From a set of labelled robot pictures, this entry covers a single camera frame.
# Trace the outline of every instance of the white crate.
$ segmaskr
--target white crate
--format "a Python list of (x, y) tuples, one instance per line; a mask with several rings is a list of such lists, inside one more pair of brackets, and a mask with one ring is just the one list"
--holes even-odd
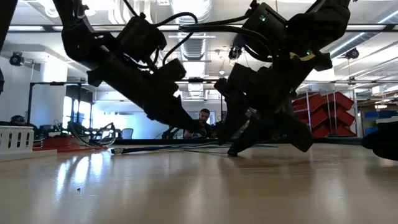
[(0, 162), (57, 154), (56, 150), (34, 152), (33, 139), (32, 127), (0, 126)]

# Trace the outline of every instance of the ceiling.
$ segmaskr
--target ceiling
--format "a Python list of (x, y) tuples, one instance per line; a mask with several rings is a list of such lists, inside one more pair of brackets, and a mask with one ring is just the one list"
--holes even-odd
[[(210, 21), (218, 21), (222, 19), (242, 16), (250, 4), (250, 0), (213, 0), (213, 7)], [(314, 0), (273, 0), (265, 1), (273, 7), (286, 19), (291, 18), (297, 13), (305, 12), (314, 2)], [(375, 24), (381, 19), (387, 17), (393, 12), (398, 11), (398, 1), (382, 1), (382, 0), (359, 0), (350, 4), (351, 19), (350, 24)], [(172, 15), (169, 5), (160, 4), (159, 1), (150, 2), (150, 18), (153, 22), (159, 22)], [(108, 19), (107, 11), (97, 11), (94, 16), (90, 16), (89, 20), (92, 24), (111, 24)], [(56, 25), (61, 24), (59, 18), (51, 18), (46, 16), (44, 7), (36, 0), (20, 0), (15, 11), (12, 25)], [(164, 33), (167, 38), (167, 48), (165, 52), (177, 44), (178, 39), (170, 38), (175, 33)], [(229, 64), (227, 50), (232, 43), (234, 34), (230, 33), (211, 33), (212, 38), (208, 39), (207, 61), (205, 67), (205, 77), (219, 77), (219, 71), (225, 71), (224, 75), (228, 75), (232, 66)], [(345, 34), (340, 40), (325, 47), (324, 51), (332, 51), (337, 46), (352, 39), (357, 34)], [(357, 46), (360, 56), (356, 60), (348, 62), (347, 59), (334, 58), (335, 75), (339, 80), (347, 80), (351, 75), (357, 75), (357, 80), (398, 80), (398, 33), (381, 33), (370, 40), (365, 41)], [(60, 33), (36, 33), (36, 34), (8, 34), (6, 44), (23, 45), (37, 44), (48, 47), (57, 54), (67, 58), (63, 49)], [(180, 57), (179, 52), (173, 54), (173, 57)], [(263, 62), (259, 62), (249, 55), (243, 54), (239, 63), (257, 70), (264, 66)], [(76, 69), (70, 73), (71, 77), (84, 77), (85, 69), (75, 67)], [(360, 85), (358, 88), (371, 88), (373, 85)], [(348, 88), (348, 85), (340, 85), (340, 88)], [(103, 86), (97, 91), (111, 91), (109, 87)]]

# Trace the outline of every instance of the man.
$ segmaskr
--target man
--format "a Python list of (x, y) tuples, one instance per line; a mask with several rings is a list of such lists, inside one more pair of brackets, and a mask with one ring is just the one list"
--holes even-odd
[[(203, 125), (205, 131), (206, 131), (206, 135), (202, 136), (203, 138), (211, 138), (213, 135), (213, 130), (210, 126), (210, 124), (206, 123), (207, 120), (209, 119), (210, 116), (210, 111), (208, 109), (202, 109), (199, 112), (199, 122)], [(193, 137), (193, 133), (191, 133), (188, 130), (184, 130), (184, 139), (191, 139)]]

